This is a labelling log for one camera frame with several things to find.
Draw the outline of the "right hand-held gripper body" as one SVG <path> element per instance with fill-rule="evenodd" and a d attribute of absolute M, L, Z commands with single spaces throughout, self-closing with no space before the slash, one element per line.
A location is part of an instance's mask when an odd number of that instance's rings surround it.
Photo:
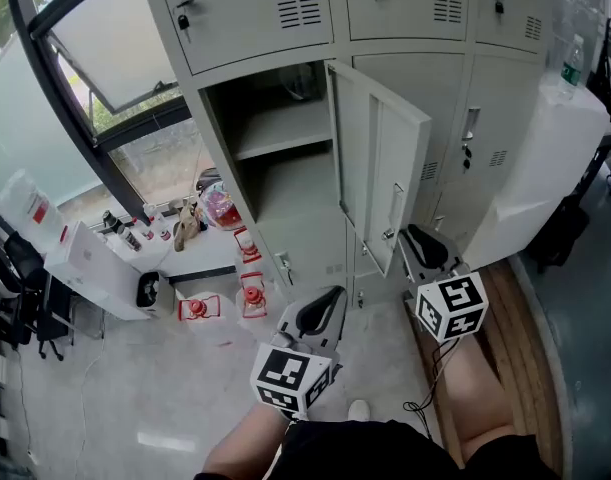
<path fill-rule="evenodd" d="M 461 257 L 450 238 L 410 224 L 399 230 L 398 246 L 414 297 L 414 314 L 439 343 L 475 333 L 488 309 L 481 275 Z"/>

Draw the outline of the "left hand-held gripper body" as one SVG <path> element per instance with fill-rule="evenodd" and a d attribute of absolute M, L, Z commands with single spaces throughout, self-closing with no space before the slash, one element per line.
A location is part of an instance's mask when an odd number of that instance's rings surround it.
<path fill-rule="evenodd" d="M 342 367 L 337 346 L 345 317 L 346 289 L 339 285 L 289 304 L 271 340 L 259 346 L 250 376 L 257 400 L 291 420 L 306 420 Z"/>

